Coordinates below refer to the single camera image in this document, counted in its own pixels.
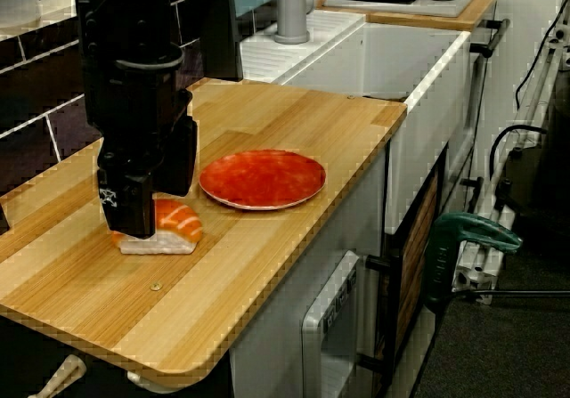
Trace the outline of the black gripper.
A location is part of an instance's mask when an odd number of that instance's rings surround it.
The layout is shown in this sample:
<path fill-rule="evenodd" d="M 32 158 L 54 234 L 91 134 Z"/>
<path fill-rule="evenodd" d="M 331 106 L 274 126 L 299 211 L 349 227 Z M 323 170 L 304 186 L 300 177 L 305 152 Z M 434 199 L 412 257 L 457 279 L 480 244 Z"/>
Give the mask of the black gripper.
<path fill-rule="evenodd" d="M 97 171 L 109 229 L 138 239 L 155 233 L 156 191 L 185 196 L 193 177 L 198 126 L 186 116 L 191 93 L 177 87 L 183 50 L 141 59 L 84 56 L 88 123 L 103 137 Z"/>

